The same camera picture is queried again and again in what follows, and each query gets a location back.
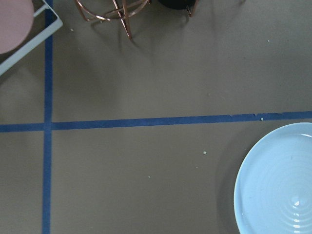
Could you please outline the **light blue plate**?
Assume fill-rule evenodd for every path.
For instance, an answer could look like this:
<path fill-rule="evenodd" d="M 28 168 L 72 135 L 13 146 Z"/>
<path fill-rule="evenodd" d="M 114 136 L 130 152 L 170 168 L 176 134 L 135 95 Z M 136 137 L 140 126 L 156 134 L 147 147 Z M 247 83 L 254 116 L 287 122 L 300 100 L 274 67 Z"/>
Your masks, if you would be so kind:
<path fill-rule="evenodd" d="M 247 153 L 234 187 L 242 234 L 312 231 L 312 125 L 293 123 L 260 139 Z"/>

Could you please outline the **upper black bottle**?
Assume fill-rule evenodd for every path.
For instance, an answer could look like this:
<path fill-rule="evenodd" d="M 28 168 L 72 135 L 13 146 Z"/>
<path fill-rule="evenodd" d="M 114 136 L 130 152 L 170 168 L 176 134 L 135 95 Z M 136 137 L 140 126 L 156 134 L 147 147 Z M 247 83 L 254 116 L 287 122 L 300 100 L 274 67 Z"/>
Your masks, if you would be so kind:
<path fill-rule="evenodd" d="M 195 0 L 158 0 L 162 5 L 175 10 L 183 10 L 195 4 Z"/>

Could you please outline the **pink bowl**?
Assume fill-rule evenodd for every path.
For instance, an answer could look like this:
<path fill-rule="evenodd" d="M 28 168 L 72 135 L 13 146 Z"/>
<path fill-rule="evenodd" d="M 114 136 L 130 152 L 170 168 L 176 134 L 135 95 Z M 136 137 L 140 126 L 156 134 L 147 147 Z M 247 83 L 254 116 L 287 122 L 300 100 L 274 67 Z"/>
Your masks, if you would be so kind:
<path fill-rule="evenodd" d="M 34 22 L 31 0 L 2 0 L 0 2 L 0 53 L 18 47 L 28 36 Z"/>

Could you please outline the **white tray frame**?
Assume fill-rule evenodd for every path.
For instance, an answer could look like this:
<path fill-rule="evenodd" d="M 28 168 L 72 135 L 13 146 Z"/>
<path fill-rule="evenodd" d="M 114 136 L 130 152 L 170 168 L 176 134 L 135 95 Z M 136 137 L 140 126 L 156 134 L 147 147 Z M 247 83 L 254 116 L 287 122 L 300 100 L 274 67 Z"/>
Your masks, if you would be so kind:
<path fill-rule="evenodd" d="M 32 0 L 34 22 L 26 39 L 15 49 L 0 54 L 0 74 L 3 75 L 39 44 L 63 26 L 60 17 L 52 8 L 50 0 Z"/>

